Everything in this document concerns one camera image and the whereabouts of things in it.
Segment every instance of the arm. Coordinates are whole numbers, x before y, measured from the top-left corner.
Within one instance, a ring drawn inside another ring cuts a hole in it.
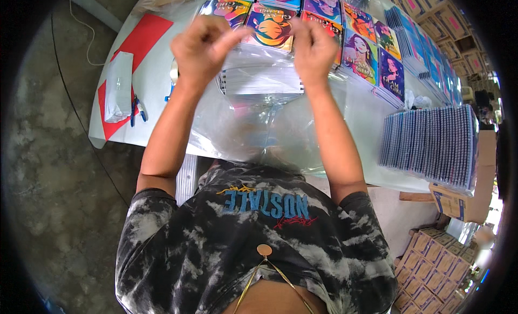
[[[227,53],[249,34],[250,30],[245,28],[232,31],[224,18],[198,16],[171,41],[181,76],[144,151],[137,192],[160,188],[175,195],[176,175],[185,157],[198,101],[221,70]]]
[[[313,109],[320,157],[331,198],[338,205],[351,193],[367,192],[358,150],[327,82],[338,45],[317,23],[296,20],[293,24],[295,67]]]

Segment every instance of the stack of cardboard boxes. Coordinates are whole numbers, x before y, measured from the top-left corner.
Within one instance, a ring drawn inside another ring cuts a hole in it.
[[[396,268],[402,314],[455,313],[464,295],[457,291],[475,260],[475,250],[434,228],[415,233]]]
[[[464,13],[451,0],[391,0],[403,9],[452,61],[460,77],[488,73],[493,67]]]

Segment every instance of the gold chain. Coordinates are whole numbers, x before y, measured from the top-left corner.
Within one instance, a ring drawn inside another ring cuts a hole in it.
[[[248,280],[247,282],[247,285],[244,287],[243,289],[243,292],[241,293],[241,296],[239,297],[239,300],[237,301],[237,305],[236,305],[236,308],[234,309],[234,314],[236,314],[237,312],[237,309],[239,307],[239,305],[241,305],[241,301],[243,301],[243,298],[244,296],[246,295],[246,293],[248,292],[248,289],[250,287],[250,284],[252,283],[252,279],[254,279],[255,277],[255,273],[257,272],[257,270],[259,269],[259,267],[263,264],[263,263],[269,263],[273,266],[273,268],[281,275],[282,279],[284,279],[288,285],[290,285],[293,290],[297,293],[298,297],[304,302],[304,305],[306,305],[308,311],[311,313],[311,314],[314,314],[313,310],[311,309],[311,307],[309,306],[308,302],[304,299],[304,297],[302,297],[302,295],[298,292],[298,290],[295,288],[295,286],[291,283],[291,281],[288,279],[288,277],[286,277],[286,275],[279,269],[277,268],[274,264],[272,264],[272,262],[270,262],[268,260],[268,258],[263,255],[264,259],[261,261],[260,264],[256,265],[255,266],[255,269],[254,269],[254,272],[252,272],[252,276],[250,276],[250,279]]]

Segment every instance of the gold necklace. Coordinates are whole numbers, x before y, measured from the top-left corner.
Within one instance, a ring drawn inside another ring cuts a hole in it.
[[[308,311],[311,314],[314,314],[314,312],[311,309],[311,307],[309,306],[308,302],[304,299],[304,297],[302,297],[302,295],[298,292],[298,290],[291,283],[291,281],[286,277],[286,275],[284,273],[282,273],[282,271],[279,268],[277,268],[274,264],[272,264],[272,262],[270,262],[268,260],[267,257],[271,254],[271,247],[269,245],[266,245],[266,244],[260,244],[260,245],[257,246],[257,252],[260,255],[263,256],[263,260],[260,262],[260,264],[255,266],[254,272],[252,272],[252,276],[250,276],[250,279],[248,280],[247,285],[244,287],[244,290],[241,293],[241,296],[239,297],[239,300],[237,301],[236,308],[234,309],[234,314],[236,314],[237,308],[239,307],[239,305],[241,305],[241,301],[243,301],[244,296],[248,292],[248,289],[250,287],[250,284],[252,283],[252,279],[254,278],[255,273],[259,269],[259,266],[261,266],[263,263],[270,264],[275,269],[275,271],[277,271],[281,275],[282,279],[284,279],[284,281],[286,281],[288,283],[288,285],[290,285],[293,288],[293,290],[297,293],[298,297],[304,302],[304,305],[306,305],[306,308],[308,309]]]

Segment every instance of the white cable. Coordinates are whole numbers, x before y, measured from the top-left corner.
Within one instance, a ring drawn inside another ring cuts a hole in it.
[[[90,58],[88,58],[88,52],[90,51],[90,46],[92,46],[92,43],[94,43],[94,39],[95,39],[95,31],[92,27],[90,27],[90,25],[86,24],[86,23],[83,23],[82,21],[80,21],[79,19],[77,19],[74,14],[72,13],[72,0],[68,0],[68,4],[70,6],[70,15],[72,15],[72,17],[78,22],[78,23],[81,23],[83,24],[84,26],[87,26],[89,29],[92,30],[93,32],[93,36],[92,36],[92,40],[90,41],[90,44],[88,44],[88,49],[87,49],[87,61],[88,63],[90,63],[90,65],[93,65],[93,66],[102,66],[102,65],[105,65],[106,63],[103,63],[103,64],[95,64],[95,63],[92,63],[90,61]]]

